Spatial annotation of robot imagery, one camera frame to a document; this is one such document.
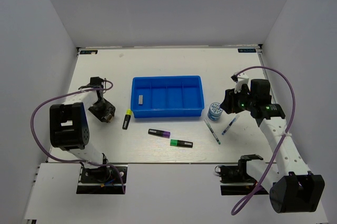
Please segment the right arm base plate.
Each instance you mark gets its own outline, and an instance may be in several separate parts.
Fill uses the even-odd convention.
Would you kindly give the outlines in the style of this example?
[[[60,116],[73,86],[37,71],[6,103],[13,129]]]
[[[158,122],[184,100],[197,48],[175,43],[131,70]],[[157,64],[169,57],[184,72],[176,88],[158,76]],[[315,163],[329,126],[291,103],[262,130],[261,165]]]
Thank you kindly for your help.
[[[239,173],[238,166],[218,165],[214,172],[220,178],[222,196],[246,196],[253,191],[257,181]]]

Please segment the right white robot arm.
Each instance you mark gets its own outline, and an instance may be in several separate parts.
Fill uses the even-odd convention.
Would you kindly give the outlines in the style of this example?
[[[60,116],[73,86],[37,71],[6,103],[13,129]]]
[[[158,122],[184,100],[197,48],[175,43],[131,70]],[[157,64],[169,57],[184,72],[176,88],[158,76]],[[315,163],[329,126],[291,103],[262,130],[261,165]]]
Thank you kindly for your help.
[[[254,182],[254,191],[264,189],[277,213],[315,212],[325,182],[312,173],[286,131],[285,114],[279,104],[272,103],[269,81],[243,76],[234,81],[236,86],[225,91],[221,108],[227,114],[250,112],[269,143],[277,170],[257,154],[243,155],[236,166],[220,167],[221,182]]]

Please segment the yellow cap black highlighter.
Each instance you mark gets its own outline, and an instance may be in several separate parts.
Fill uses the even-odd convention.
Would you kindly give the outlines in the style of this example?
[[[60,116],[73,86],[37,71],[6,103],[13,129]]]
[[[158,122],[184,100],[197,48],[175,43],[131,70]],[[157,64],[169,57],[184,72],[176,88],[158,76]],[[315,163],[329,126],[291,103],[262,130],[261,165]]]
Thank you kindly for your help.
[[[130,123],[130,120],[131,120],[131,116],[132,116],[132,111],[130,109],[128,109],[125,113],[123,124],[122,124],[123,130],[128,129],[128,126],[129,126],[129,123]]]

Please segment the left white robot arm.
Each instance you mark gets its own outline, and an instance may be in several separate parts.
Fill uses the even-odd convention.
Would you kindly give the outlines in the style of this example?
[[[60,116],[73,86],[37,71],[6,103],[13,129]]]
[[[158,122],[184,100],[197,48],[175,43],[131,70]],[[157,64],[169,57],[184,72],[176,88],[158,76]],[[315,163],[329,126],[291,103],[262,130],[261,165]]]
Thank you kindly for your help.
[[[111,168],[106,165],[106,156],[90,142],[87,112],[102,123],[110,123],[115,115],[115,106],[104,98],[113,84],[107,79],[91,77],[90,82],[70,94],[66,101],[49,108],[51,145],[74,155],[85,168],[93,169],[99,181],[107,181]]]

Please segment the grey eraser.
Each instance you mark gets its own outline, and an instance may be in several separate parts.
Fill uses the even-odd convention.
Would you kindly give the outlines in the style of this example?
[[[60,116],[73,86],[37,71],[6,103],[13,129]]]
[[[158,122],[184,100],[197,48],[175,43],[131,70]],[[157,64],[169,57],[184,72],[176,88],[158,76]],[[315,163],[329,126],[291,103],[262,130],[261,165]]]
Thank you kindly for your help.
[[[138,96],[138,104],[143,105],[143,95]]]

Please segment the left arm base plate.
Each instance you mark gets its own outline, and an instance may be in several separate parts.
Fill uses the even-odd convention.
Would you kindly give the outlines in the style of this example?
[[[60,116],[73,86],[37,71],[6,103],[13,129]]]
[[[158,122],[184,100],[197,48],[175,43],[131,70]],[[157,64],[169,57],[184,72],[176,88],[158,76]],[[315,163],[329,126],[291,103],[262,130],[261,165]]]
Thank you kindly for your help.
[[[126,189],[127,166],[95,169],[81,168],[76,193],[78,195],[123,195]]]

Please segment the round blue white tape tin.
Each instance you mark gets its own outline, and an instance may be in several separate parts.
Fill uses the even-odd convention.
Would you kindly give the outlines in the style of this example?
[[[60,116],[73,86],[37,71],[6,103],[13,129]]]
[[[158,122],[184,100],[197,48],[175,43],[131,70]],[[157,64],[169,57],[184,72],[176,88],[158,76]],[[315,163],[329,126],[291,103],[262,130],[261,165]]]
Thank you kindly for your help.
[[[211,103],[207,116],[212,121],[218,121],[222,115],[223,109],[220,103]]]

